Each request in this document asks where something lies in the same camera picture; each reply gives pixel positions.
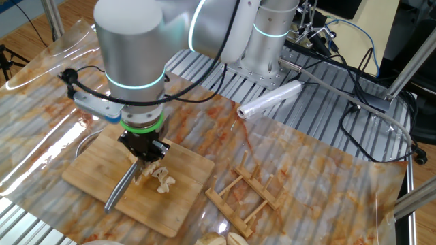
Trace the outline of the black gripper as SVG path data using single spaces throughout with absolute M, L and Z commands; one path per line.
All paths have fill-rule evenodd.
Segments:
M 128 130 L 119 136 L 118 142 L 122 143 L 129 151 L 130 161 L 144 160 L 148 153 L 148 161 L 163 159 L 170 149 L 170 145 L 161 142 L 162 135 L 156 130 L 148 133 L 132 133 Z

